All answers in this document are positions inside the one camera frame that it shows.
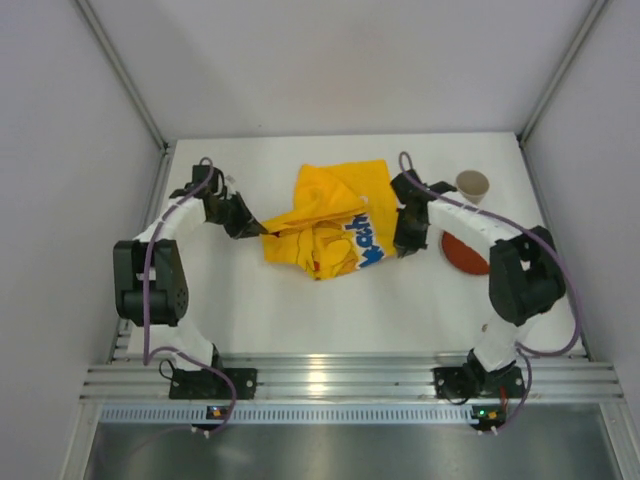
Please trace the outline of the red-brown plastic plate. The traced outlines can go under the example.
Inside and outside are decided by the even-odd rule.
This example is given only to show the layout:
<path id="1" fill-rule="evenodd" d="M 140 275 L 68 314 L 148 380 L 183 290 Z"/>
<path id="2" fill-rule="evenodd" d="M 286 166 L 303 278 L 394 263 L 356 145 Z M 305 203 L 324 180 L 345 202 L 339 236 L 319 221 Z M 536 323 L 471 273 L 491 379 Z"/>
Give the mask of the red-brown plastic plate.
<path id="1" fill-rule="evenodd" d="M 442 233 L 440 245 L 446 260 L 457 270 L 474 276 L 489 274 L 483 257 L 449 232 Z"/>

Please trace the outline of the yellow pikachu placemat cloth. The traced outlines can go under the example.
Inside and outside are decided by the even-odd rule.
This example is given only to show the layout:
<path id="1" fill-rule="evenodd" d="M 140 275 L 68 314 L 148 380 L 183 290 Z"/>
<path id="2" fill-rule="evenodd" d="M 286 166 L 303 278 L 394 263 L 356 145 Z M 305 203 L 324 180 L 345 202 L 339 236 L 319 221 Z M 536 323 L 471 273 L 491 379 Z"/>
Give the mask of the yellow pikachu placemat cloth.
<path id="1" fill-rule="evenodd" d="M 347 275 L 397 254 L 397 197 L 383 159 L 303 165 L 293 209 L 264 223 L 264 259 L 314 280 Z"/>

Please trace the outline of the beige paper cup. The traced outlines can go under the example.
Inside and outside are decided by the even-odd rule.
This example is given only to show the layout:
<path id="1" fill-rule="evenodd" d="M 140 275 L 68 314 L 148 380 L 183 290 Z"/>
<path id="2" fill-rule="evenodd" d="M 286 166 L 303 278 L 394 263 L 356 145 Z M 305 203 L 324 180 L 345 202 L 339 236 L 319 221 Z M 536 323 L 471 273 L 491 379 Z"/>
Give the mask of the beige paper cup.
<path id="1" fill-rule="evenodd" d="M 490 189 L 490 181 L 480 171 L 464 170 L 457 174 L 455 186 L 469 202 L 479 205 Z"/>

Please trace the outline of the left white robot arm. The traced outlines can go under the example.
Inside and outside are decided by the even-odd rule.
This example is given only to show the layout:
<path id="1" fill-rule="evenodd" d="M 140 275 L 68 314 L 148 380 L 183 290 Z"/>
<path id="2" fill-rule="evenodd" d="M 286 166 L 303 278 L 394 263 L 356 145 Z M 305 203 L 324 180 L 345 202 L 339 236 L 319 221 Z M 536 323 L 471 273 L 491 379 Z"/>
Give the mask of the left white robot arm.
<path id="1" fill-rule="evenodd" d="M 166 353 L 183 370 L 223 369 L 217 347 L 189 314 L 189 287 L 181 258 L 183 244 L 206 224 L 223 227 L 234 240 L 267 233 L 231 177 L 208 157 L 192 167 L 191 181 L 171 193 L 156 220 L 133 239 L 113 247 L 116 311 L 141 330 L 144 364 Z"/>

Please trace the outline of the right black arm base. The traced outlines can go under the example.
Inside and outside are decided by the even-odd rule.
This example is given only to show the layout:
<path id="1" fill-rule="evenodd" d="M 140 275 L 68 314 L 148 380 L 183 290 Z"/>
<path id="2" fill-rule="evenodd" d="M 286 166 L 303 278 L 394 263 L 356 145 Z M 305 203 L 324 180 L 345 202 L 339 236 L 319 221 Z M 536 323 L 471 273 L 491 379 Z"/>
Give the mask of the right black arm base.
<path id="1" fill-rule="evenodd" d="M 454 405 L 475 399 L 521 399 L 525 391 L 522 371 L 514 360 L 497 370 L 488 370 L 474 350 L 461 365 L 436 367 L 432 373 L 436 397 Z"/>

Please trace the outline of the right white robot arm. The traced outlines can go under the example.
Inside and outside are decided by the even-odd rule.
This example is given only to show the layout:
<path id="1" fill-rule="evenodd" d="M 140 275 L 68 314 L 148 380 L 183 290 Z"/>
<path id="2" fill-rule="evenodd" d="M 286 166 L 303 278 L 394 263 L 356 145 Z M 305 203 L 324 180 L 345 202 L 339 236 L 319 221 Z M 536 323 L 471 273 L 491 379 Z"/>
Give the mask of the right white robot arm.
<path id="1" fill-rule="evenodd" d="M 394 236 L 399 257 L 426 248 L 428 229 L 436 227 L 489 266 L 488 295 L 494 314 L 462 366 L 465 380 L 477 390 L 487 390 L 513 368 L 516 343 L 534 319 L 566 293 L 553 238 L 544 227 L 521 232 L 480 212 L 446 182 L 422 184 L 413 169 L 398 174 L 391 188 L 401 204 Z"/>

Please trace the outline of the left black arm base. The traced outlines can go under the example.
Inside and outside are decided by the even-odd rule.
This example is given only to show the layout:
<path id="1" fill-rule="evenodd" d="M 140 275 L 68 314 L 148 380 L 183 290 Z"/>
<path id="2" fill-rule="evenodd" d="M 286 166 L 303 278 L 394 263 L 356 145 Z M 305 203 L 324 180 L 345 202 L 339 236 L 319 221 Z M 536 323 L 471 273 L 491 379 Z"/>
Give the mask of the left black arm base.
<path id="1" fill-rule="evenodd" d="M 257 389 L 258 370 L 227 368 L 223 373 L 236 390 L 238 400 L 251 400 Z M 230 400 L 232 391 L 227 382 L 208 370 L 173 372 L 169 390 L 172 400 Z"/>

